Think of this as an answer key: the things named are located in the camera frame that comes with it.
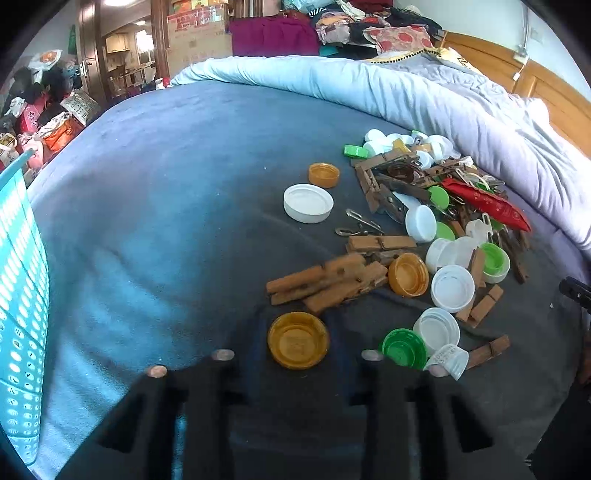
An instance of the magenta cloth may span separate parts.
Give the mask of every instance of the magenta cloth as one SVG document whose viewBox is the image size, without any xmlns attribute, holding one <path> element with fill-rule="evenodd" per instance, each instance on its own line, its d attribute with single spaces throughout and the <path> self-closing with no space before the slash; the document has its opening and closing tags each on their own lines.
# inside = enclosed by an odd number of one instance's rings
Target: magenta cloth
<svg viewBox="0 0 591 480">
<path fill-rule="evenodd" d="M 229 30 L 238 57 L 318 55 L 316 30 L 294 18 L 241 18 L 231 22 Z"/>
</svg>

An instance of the wooden chair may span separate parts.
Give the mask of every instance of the wooden chair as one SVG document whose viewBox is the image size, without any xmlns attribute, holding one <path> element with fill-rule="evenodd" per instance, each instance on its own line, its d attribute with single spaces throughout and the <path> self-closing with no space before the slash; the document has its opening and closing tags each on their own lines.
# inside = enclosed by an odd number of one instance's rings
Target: wooden chair
<svg viewBox="0 0 591 480">
<path fill-rule="evenodd" d="M 115 79 L 123 78 L 123 88 L 118 89 L 115 85 Z M 125 63 L 108 72 L 109 88 L 111 90 L 111 99 L 114 103 L 119 103 L 129 97 L 127 81 L 125 79 Z"/>
</svg>

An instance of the orange bag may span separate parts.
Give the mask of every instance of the orange bag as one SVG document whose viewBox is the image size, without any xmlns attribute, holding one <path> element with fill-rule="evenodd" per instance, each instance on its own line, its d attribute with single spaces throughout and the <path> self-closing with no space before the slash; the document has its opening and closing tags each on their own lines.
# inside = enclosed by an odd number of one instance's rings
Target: orange bag
<svg viewBox="0 0 591 480">
<path fill-rule="evenodd" d="M 43 141 L 52 152 L 59 152 L 82 132 L 83 128 L 74 118 L 69 118 Z"/>
</svg>

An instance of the kitchen cabinet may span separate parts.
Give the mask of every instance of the kitchen cabinet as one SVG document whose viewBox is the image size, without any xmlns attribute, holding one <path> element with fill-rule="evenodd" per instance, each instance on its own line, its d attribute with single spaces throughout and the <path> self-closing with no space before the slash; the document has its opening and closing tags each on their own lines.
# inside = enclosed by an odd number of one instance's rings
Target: kitchen cabinet
<svg viewBox="0 0 591 480">
<path fill-rule="evenodd" d="M 129 50 L 127 35 L 115 34 L 105 39 L 107 53 Z"/>
</svg>

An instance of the wooden door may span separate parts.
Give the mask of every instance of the wooden door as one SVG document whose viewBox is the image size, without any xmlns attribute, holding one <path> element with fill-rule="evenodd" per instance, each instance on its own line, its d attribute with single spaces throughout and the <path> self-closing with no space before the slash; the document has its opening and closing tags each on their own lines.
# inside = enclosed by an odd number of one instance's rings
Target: wooden door
<svg viewBox="0 0 591 480">
<path fill-rule="evenodd" d="M 76 47 L 82 85 L 86 93 L 101 107 L 107 108 L 105 84 L 102 78 L 102 72 L 106 69 L 104 60 L 99 55 L 100 0 L 77 0 L 77 4 Z"/>
<path fill-rule="evenodd" d="M 154 59 L 156 61 L 155 78 L 168 77 L 168 25 L 167 16 L 170 13 L 168 0 L 150 0 L 152 16 L 152 39 L 154 40 Z"/>
</svg>

